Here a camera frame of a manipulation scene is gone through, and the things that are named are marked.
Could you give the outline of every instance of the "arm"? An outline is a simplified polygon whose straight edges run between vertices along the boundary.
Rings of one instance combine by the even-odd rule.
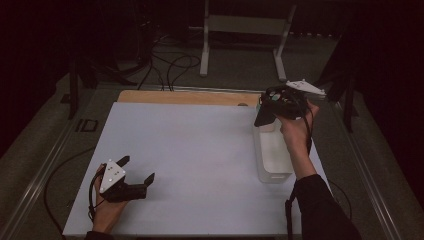
[[[104,166],[101,165],[97,171],[100,171]],[[96,189],[96,215],[93,221],[92,231],[87,233],[86,240],[90,239],[104,239],[112,240],[113,237],[110,235],[113,227],[118,222],[122,211],[128,204],[127,201],[119,203],[110,203],[100,196],[101,179],[98,177],[95,181],[94,187]]]
[[[313,117],[319,108],[311,103],[306,120],[312,129]],[[290,154],[297,181],[294,195],[302,213],[302,238],[307,239],[361,239],[361,236],[335,202],[327,184],[319,176],[309,158],[307,140],[309,138],[305,121],[288,120],[277,116],[281,121],[281,133]]]

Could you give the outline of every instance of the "human hand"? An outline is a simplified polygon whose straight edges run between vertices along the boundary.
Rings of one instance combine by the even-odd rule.
[[[308,101],[308,108],[311,111],[308,110],[305,117],[309,128],[312,129],[313,117],[318,113],[319,107]],[[308,155],[306,143],[309,135],[305,121],[302,119],[290,120],[281,116],[276,117],[281,121],[280,132],[283,134],[289,153],[296,156]]]
[[[104,168],[104,165],[100,165],[97,172]],[[94,183],[96,189],[96,215],[93,221],[93,231],[102,232],[109,234],[115,224],[118,222],[122,211],[128,204],[128,201],[119,203],[110,203],[100,196],[100,184],[101,179],[98,177]]]

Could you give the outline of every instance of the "floor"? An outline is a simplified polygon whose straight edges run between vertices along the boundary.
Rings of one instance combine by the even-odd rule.
[[[68,76],[58,82],[56,94],[1,159],[1,239],[60,238],[46,211],[44,197],[48,209],[63,228],[110,107],[122,90],[163,88],[167,91],[171,88],[175,91],[258,92],[281,84],[271,53],[272,39],[259,39],[263,41],[258,44],[257,41],[240,39],[237,42],[224,41],[229,36],[213,36],[208,76],[200,77],[196,57],[201,56],[202,45],[196,34],[193,32],[189,43],[162,38],[154,49],[154,68],[143,85],[140,83],[148,67],[128,76],[128,80],[138,83],[134,87],[119,85],[99,74],[97,89],[81,89],[80,108],[74,120],[68,120],[69,106],[60,103],[63,94],[68,92]],[[336,45],[337,41],[333,39],[290,36],[283,52],[288,79],[318,80]],[[192,57],[184,57],[174,64],[195,66],[187,71],[186,68],[170,67],[169,62],[183,56],[176,52]],[[130,61],[120,61],[122,68],[133,65]],[[320,106],[314,131],[320,159],[327,177],[337,184],[331,187],[335,198],[346,214],[352,214],[352,221],[363,239],[423,239],[423,211],[360,93],[356,93],[354,100],[358,114],[352,119],[353,133],[347,133],[338,120],[338,104],[314,103]],[[99,126],[92,132],[76,131],[79,119],[97,120]]]

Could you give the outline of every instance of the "black strap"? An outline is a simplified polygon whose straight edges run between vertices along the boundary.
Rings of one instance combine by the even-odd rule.
[[[291,216],[291,208],[294,199],[296,198],[294,194],[294,187],[292,193],[290,194],[290,198],[286,200],[286,219],[287,219],[287,238],[288,240],[293,240],[293,224],[292,224],[292,216]]]

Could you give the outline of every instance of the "metal stand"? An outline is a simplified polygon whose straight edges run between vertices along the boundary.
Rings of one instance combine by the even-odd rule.
[[[237,32],[281,36],[280,45],[274,49],[273,56],[275,60],[275,67],[277,68],[278,79],[283,82],[286,81],[287,77],[283,61],[281,59],[281,54],[287,41],[287,36],[290,31],[295,11],[296,5],[292,5],[286,19],[221,16],[209,14],[209,0],[205,0],[204,38],[200,64],[200,76],[206,77],[208,75],[210,51],[209,32]]]

